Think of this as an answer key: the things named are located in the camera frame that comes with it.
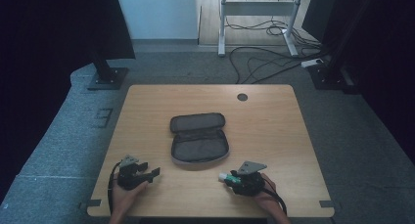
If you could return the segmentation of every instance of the hand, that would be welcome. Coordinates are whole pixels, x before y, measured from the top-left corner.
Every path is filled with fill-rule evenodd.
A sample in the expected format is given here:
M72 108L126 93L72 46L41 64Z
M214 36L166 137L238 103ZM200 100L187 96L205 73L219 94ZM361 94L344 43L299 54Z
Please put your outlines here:
M118 173L114 174L114 181L113 181L113 213L111 215L110 223L121 223L124 219L126 213L137 200L138 195L146 190L147 185L149 185L148 181L145 181L138 185L131 191L125 191L122 189L116 179L118 177Z
M266 174L260 174L262 178L265 180L265 189L275 192L276 186L271 179L269 179ZM281 208L280 204L275 201L273 197L270 195L260 192L258 195L254 196L254 201L265 211L267 211L271 216L275 219L277 223L290 223L287 215L284 213L283 209Z

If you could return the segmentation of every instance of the metal stand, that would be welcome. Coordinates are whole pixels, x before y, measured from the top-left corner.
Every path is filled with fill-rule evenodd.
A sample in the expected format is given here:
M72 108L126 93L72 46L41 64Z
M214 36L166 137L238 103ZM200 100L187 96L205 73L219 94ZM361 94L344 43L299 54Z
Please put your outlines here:
M95 49L90 50L90 57L97 69L97 73L92 78L88 90L118 90L128 73L128 68L111 68Z
M287 29L283 29L284 39L290 54L299 55L291 39L294 22L299 11L300 0L295 2L220 2L220 30L218 42L219 57L225 56L225 19L226 16L291 16Z
M317 90L342 90L345 94L358 94L359 91L343 69L333 71L324 64L308 67L314 87Z

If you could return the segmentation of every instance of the wooden table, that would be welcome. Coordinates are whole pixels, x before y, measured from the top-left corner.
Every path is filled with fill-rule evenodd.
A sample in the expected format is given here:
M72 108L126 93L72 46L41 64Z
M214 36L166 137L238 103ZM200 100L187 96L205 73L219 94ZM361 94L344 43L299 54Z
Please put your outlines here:
M238 100L246 94L246 101ZM175 165L170 149L172 117L221 112L226 118L230 156L209 166ZM245 160L267 164L261 170L276 184L291 217L330 217L321 170L289 85L134 85L122 107L113 139L89 206L92 216L109 216L108 179L126 155L148 162L161 175L140 195L128 215L150 217L265 217L251 198L234 195L218 181L220 172Z

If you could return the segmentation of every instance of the black zipper case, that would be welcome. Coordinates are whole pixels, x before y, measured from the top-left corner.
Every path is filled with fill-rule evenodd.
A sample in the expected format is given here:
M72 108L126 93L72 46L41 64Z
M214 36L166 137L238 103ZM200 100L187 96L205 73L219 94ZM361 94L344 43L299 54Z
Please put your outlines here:
M229 145L222 127L221 113L200 113L175 116L170 131L175 134L171 145L174 163L194 164L220 160L229 156Z

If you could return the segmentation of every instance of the wire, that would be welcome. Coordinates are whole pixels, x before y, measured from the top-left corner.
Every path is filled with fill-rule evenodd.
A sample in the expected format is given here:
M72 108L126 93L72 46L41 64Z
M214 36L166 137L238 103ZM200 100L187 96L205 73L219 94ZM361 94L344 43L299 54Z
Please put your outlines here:
M218 2L219 2L218 3L218 5L219 5L219 8L218 8L219 19L221 20L221 14L220 14L221 1L218 0ZM226 20L226 25L225 26L228 26L232 29L266 30L266 33L268 35L272 35L272 36L284 35L282 30L286 29L288 27L288 25L285 22L274 21L273 18L274 17L271 17L270 21L262 22L262 23L259 23L259 24L256 24L256 25L242 26L242 25L238 25L238 24L230 24L229 21L228 21L228 18L225 17L225 20ZM265 25L267 23L271 23L271 25L268 26L268 27L261 27L262 25ZM310 46L310 47L313 47L313 48L320 48L320 46L321 46L321 44L318 41L303 38L300 35L299 31L295 28L293 28L293 30L292 30L292 35L294 36L295 40L301 45L306 45L306 46Z
M273 54L273 55L277 55L278 56L278 58L276 58L276 59L273 59L273 60L270 60L270 61L266 61L266 63L264 63L264 64L262 64L262 65L260 65L260 66L258 66L258 67L256 67L255 69L254 69L254 71L251 71L251 66L249 65L249 61L251 61L251 60L253 60L253 59L256 59L256 58L250 58L249 60L248 60L248 62L247 62L247 64L248 64L248 69L249 69L249 72L250 72L250 75L244 80L244 81L242 81L241 83L240 83L240 81L241 81L241 74L239 73L239 71L238 71L238 68L237 68L237 66L235 65L235 62L234 62L234 55L236 54L236 52L237 51L239 51L239 50L242 50L242 49L254 49L254 50L259 50L259 51L263 51L263 52L267 52L267 53L271 53L271 54ZM324 55L326 55L326 54L328 54L329 53L329 50L323 50L323 51L319 51L319 52L317 52L317 53L315 53L315 54L311 54L311 55L307 55L307 56L303 56L303 57L291 57L291 56L287 56L287 55L284 55L284 54L280 54L280 53L277 53L277 52L274 52L274 51L271 51L271 50L267 50L267 49L264 49L264 48L260 48L260 47L249 47L249 46L247 46L247 47L238 47L238 48L235 48L234 50L232 50L231 51L231 53L230 53L230 55L229 55L229 61L231 62L231 65L232 65L232 67L233 67L233 69L236 71L236 73L237 73L237 81L236 81L236 84L243 84L243 83L246 83L252 76L254 76L254 73L255 72L257 72L261 67L265 67L266 65L269 65L269 64L275 64L275 65L277 65L277 66L279 66L279 67L283 67L283 66L285 66L286 64L289 64L289 63L292 63L292 62L298 62L297 64L295 64L295 65L293 65L293 66L291 66L291 67L287 67L287 68L284 68L284 69L282 69L282 70L279 70L279 71L277 71L277 72L275 72L275 73L273 73L273 74L271 74L271 75L268 75L268 76L265 76L265 77L263 77L263 78L261 78L261 79L256 79L255 78L255 81L252 83L252 84L256 84L256 83L258 83L258 82L260 82L260 81L263 81L263 80L266 80L266 79L269 79L269 78L272 78L272 77L274 77L274 76L276 76L276 75L278 75L278 74L280 74L280 73L283 73L283 72L285 72L285 71L288 71L288 70L290 70L290 69L293 69L293 68L295 68L295 67L298 67L299 65L300 65L300 61L303 61L303 60L309 60L309 59L316 59L316 58L319 58L319 57L322 57L322 56L324 56ZM287 62L285 62L284 64L282 64L282 65L280 65L280 64L278 64L278 63L276 63L276 61L281 61L282 59L289 59L289 61L287 61Z
M108 205L110 207L110 213L113 213L113 182L114 182L114 173L115 173L115 169L121 164L121 162L118 162L114 165L113 167L113 171L110 174L110 179L108 181L108 191L107 191L107 195L108 195Z
M287 215L287 206L285 205L283 199L281 199L280 196L278 196L278 194L276 192L271 192L266 188L262 188L262 191L266 194L268 194L269 196L271 196L272 198L274 198L278 203L280 203L284 213Z

